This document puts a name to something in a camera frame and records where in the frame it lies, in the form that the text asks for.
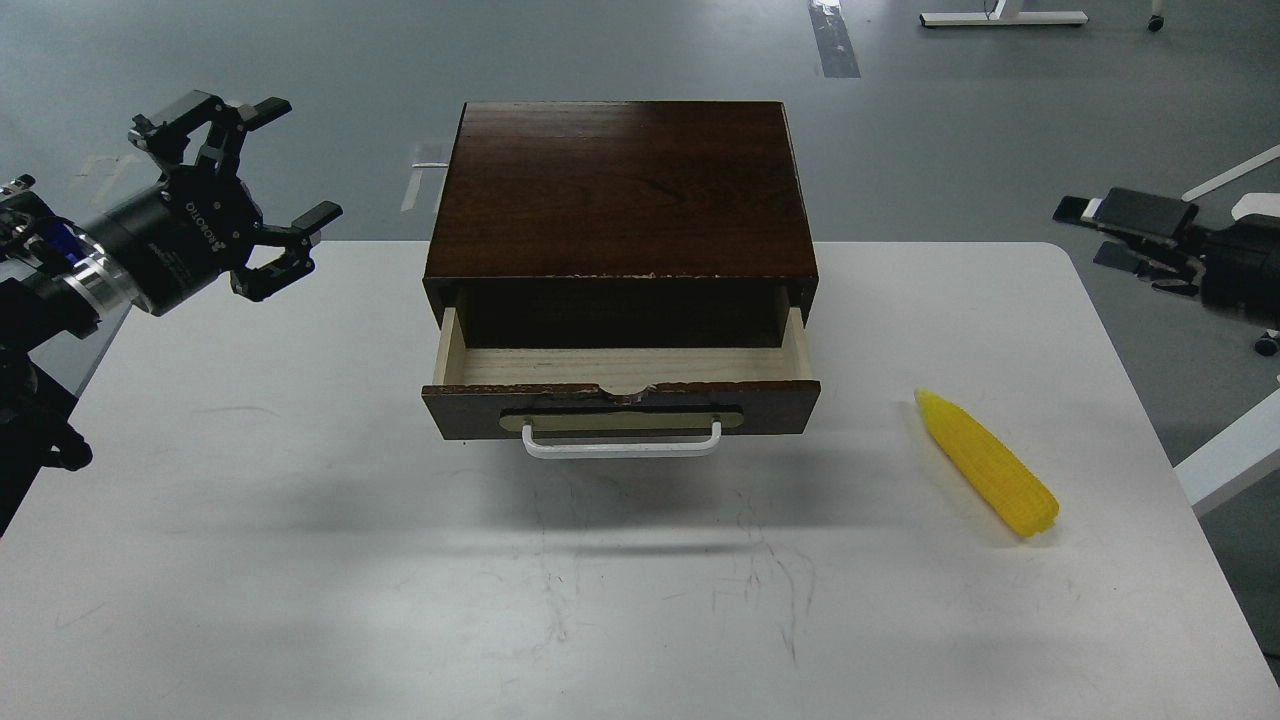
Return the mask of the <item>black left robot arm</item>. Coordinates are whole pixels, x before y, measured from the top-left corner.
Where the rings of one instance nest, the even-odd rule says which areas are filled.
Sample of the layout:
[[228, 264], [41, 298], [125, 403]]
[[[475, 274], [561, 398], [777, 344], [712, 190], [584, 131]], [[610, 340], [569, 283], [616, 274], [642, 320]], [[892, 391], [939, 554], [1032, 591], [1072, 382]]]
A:
[[32, 176], [3, 186], [3, 260], [27, 266], [1, 286], [3, 523], [45, 468], [77, 471], [93, 457], [70, 424], [76, 396], [32, 355], [56, 336], [84, 340], [132, 305], [161, 316], [216, 278], [253, 302], [314, 272], [311, 252], [340, 206], [323, 201], [270, 225], [239, 178], [247, 136], [291, 111], [282, 97], [236, 105], [192, 91], [137, 115], [133, 146], [157, 179], [81, 225], [55, 213]]

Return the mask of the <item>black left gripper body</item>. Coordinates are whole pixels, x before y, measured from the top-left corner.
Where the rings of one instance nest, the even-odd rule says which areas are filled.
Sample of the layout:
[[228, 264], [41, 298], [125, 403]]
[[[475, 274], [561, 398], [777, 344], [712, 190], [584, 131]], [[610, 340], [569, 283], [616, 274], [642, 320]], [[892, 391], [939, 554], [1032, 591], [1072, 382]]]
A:
[[138, 290], [134, 305], [161, 316], [248, 256], [262, 219], [244, 183], [169, 179], [142, 190], [84, 227]]

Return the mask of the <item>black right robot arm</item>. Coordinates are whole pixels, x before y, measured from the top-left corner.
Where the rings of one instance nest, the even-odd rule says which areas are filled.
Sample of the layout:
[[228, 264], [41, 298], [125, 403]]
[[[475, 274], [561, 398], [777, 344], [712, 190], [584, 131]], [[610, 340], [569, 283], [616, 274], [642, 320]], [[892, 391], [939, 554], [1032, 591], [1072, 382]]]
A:
[[1219, 231], [1202, 231], [1196, 256], [1201, 305], [1220, 316], [1276, 336], [1279, 329], [1279, 219], [1249, 214]]

